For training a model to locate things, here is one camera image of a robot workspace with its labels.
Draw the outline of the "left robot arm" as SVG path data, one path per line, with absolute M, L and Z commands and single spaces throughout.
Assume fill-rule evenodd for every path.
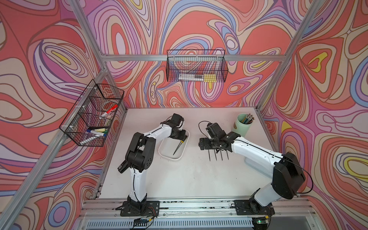
M 159 126 L 146 133 L 135 133 L 127 149 L 124 161 L 118 166 L 119 173 L 130 170 L 131 191 L 127 203 L 135 208 L 146 207 L 146 170 L 151 166 L 156 142 L 166 138 L 184 142 L 187 138 L 183 129 L 184 118 L 174 113 Z

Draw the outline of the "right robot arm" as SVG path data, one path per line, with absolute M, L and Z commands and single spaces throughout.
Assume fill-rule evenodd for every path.
M 198 143 L 201 150 L 241 155 L 248 165 L 271 178 L 270 183 L 254 192 L 251 203 L 266 207 L 281 198 L 290 200 L 304 184 L 304 170 L 294 154 L 265 149 L 235 132 L 227 134 L 218 123 L 207 124 L 206 131 L 207 136 Z

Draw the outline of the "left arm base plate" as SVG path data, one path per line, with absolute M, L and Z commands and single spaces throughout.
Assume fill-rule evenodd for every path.
M 122 217 L 157 217 L 160 211 L 160 201 L 136 202 L 132 199 L 124 201 L 121 206 L 116 208 Z

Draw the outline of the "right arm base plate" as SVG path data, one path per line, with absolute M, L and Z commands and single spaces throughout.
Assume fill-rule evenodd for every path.
M 273 216 L 275 215 L 275 210 L 271 203 L 263 207 L 253 199 L 234 200 L 234 204 L 232 207 L 235 208 L 238 216 L 251 216 L 251 215 Z

